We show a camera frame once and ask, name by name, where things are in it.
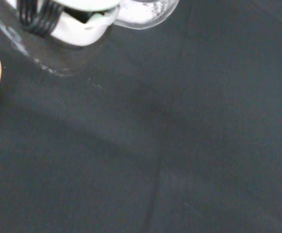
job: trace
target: dark tablecloth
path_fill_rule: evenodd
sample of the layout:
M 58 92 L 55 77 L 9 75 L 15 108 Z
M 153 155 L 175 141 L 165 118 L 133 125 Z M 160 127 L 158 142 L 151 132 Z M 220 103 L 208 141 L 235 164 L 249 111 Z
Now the dark tablecloth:
M 0 32 L 0 233 L 282 233 L 282 20 L 181 0 L 52 76 Z

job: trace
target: white powder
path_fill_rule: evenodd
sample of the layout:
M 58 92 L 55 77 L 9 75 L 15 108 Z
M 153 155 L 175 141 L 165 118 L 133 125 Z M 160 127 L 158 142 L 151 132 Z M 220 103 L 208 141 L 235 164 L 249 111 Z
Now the white powder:
M 144 24 L 160 16 L 168 8 L 169 2 L 170 0 L 150 3 L 123 0 L 117 19 L 129 23 Z

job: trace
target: black cable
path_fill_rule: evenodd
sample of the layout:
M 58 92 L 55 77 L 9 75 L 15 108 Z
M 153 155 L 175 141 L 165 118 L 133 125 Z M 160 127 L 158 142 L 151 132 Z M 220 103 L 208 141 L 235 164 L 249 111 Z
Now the black cable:
M 64 6 L 45 0 L 37 12 L 37 0 L 17 0 L 17 11 L 22 28 L 39 36 L 50 35 L 56 27 Z

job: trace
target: white plastic part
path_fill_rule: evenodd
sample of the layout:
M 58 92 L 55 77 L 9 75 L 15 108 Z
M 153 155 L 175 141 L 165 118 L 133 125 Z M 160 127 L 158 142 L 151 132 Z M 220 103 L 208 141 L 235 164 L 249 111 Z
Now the white plastic part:
M 116 25 L 131 29 L 147 29 L 165 21 L 179 0 L 122 0 Z
M 118 6 L 121 0 L 54 0 L 80 11 L 104 11 Z
M 17 0 L 6 0 L 12 7 L 17 7 Z M 40 8 L 43 0 L 38 1 L 38 7 Z M 51 36 L 61 40 L 65 43 L 76 46 L 87 46 L 95 43 L 106 32 L 108 26 L 114 23 L 116 20 L 119 7 L 111 7 L 109 12 L 104 15 L 95 13 L 88 22 L 82 23 L 63 12 L 59 18 L 59 21 L 51 33 Z

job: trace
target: clear glass container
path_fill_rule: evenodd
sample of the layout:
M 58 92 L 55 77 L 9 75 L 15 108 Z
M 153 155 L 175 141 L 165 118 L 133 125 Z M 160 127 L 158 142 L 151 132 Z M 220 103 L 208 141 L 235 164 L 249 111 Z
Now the clear glass container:
M 163 21 L 175 10 L 179 0 L 122 0 L 115 25 L 147 29 Z

